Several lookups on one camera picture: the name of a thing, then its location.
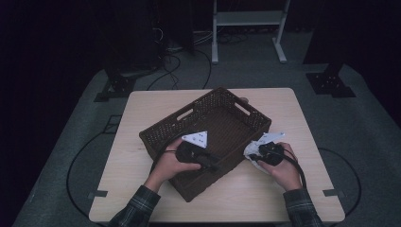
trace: wooden table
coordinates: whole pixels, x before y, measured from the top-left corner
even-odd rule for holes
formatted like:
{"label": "wooden table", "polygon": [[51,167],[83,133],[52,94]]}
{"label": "wooden table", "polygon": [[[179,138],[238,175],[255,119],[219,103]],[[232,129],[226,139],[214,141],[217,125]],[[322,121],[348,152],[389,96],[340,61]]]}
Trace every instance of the wooden table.
{"label": "wooden table", "polygon": [[[210,90],[133,92],[124,111],[89,217],[107,222],[125,207],[146,180],[152,160],[139,132],[175,113]],[[326,197],[333,185],[316,147],[296,96],[289,88],[230,89],[246,97],[272,120],[270,132],[284,131],[280,141],[290,143],[305,172],[309,194],[323,221],[342,221],[344,212],[337,196]],[[191,202],[185,202],[170,183],[150,221],[162,222],[280,222],[288,221],[284,190],[249,161],[240,163]]]}

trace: crate handle hole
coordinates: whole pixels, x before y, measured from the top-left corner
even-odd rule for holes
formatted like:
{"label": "crate handle hole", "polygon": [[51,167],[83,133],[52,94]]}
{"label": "crate handle hole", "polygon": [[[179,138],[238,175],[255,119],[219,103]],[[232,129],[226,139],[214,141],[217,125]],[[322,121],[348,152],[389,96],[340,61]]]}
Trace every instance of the crate handle hole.
{"label": "crate handle hole", "polygon": [[249,111],[247,111],[245,108],[243,108],[241,105],[239,105],[238,103],[235,104],[235,106],[242,111],[244,114],[246,115],[251,115],[251,113]]}
{"label": "crate handle hole", "polygon": [[194,110],[190,109],[187,112],[177,116],[177,120],[181,121],[181,120],[185,119],[187,116],[189,116],[190,114],[192,114],[193,112],[194,112]]}

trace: hand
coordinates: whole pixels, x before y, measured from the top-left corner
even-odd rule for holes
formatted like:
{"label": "hand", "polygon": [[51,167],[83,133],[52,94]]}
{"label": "hand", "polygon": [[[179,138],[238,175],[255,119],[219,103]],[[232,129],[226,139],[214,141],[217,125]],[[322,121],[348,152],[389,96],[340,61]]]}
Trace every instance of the hand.
{"label": "hand", "polygon": [[[284,148],[284,153],[291,159],[296,159],[294,151],[291,146],[286,143],[278,143]],[[295,190],[302,188],[300,175],[298,170],[289,161],[283,159],[283,161],[277,166],[271,166],[263,161],[257,161],[257,163],[266,169],[274,180],[282,186],[286,191]]]}
{"label": "hand", "polygon": [[201,168],[200,164],[180,163],[177,160],[175,150],[177,150],[182,141],[179,138],[166,148],[166,152],[159,159],[153,171],[151,171],[144,186],[157,193],[163,182],[173,178],[177,173]]}

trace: person's left hand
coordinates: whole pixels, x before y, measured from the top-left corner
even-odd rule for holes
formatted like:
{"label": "person's left hand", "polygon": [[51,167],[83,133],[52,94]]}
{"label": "person's left hand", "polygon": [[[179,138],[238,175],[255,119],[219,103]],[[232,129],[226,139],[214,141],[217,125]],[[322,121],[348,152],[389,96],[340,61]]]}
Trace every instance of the person's left hand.
{"label": "person's left hand", "polygon": [[180,163],[177,160],[175,151],[182,141],[183,140],[179,138],[166,148],[166,152],[157,162],[156,167],[148,176],[144,186],[154,192],[158,192],[162,183],[173,178],[177,173],[201,168],[200,164]]}

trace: white metal frame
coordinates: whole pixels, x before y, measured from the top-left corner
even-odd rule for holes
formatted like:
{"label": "white metal frame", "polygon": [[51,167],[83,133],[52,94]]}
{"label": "white metal frame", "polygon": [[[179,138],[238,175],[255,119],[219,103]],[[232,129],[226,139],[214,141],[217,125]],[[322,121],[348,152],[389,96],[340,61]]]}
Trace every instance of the white metal frame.
{"label": "white metal frame", "polygon": [[272,38],[279,61],[286,63],[287,58],[280,45],[284,25],[288,15],[290,0],[286,1],[284,10],[273,11],[229,11],[218,12],[218,0],[213,5],[213,41],[212,63],[218,63],[218,26],[265,26],[278,25],[277,37]]}

